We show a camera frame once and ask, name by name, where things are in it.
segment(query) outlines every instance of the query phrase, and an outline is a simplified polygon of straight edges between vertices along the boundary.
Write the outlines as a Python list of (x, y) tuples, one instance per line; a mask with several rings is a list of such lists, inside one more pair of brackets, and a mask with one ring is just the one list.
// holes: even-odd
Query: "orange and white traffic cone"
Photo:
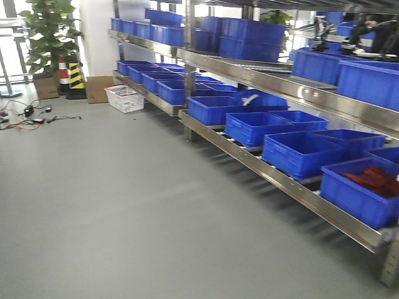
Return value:
[(59, 69), (60, 69), (60, 95), (66, 95), (69, 91), (69, 75), (67, 64), (65, 62), (65, 57), (60, 57), (59, 59)]

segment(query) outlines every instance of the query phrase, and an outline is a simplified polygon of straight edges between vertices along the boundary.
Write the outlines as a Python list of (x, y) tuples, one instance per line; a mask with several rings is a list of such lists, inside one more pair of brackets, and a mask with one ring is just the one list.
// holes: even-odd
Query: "yellow and black striped post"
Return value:
[(69, 72), (70, 83), (67, 99), (80, 100), (87, 98), (83, 73), (80, 69), (80, 62), (77, 60), (75, 53), (73, 53), (70, 58)]

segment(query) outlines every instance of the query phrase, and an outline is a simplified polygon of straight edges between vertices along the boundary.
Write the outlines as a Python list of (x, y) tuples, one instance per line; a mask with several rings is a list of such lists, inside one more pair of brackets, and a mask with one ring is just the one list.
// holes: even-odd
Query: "plant pot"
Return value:
[(33, 75), (33, 83), (36, 88), (37, 98), (45, 100), (48, 98), (58, 98), (59, 82), (52, 73), (42, 73)]

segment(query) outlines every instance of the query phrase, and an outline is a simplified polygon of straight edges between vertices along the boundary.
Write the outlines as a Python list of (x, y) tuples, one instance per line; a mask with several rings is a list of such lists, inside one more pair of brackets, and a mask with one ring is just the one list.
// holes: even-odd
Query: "green leaves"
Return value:
[[(67, 57), (78, 50), (74, 40), (82, 33), (73, 28), (73, 23), (79, 21), (70, 18), (75, 11), (71, 0), (26, 0), (32, 4), (32, 11), (22, 11), (20, 16), (28, 24), (31, 49), (27, 65), (30, 73), (41, 70), (54, 71), (58, 69), (60, 56)], [(15, 37), (18, 42), (24, 42), (24, 37)]]

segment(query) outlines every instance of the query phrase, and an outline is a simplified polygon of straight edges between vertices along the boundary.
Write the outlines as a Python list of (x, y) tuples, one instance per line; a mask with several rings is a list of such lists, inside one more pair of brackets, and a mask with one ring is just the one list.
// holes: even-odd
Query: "white wall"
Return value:
[[(144, 8), (150, 6), (148, 0), (119, 0), (120, 17), (142, 20)], [(89, 73), (86, 76), (111, 75), (119, 59), (118, 45), (107, 31), (111, 28), (110, 18), (114, 17), (112, 0), (80, 0), (80, 17), (84, 37), (85, 58)], [(125, 45), (125, 58), (154, 61), (150, 51)]]

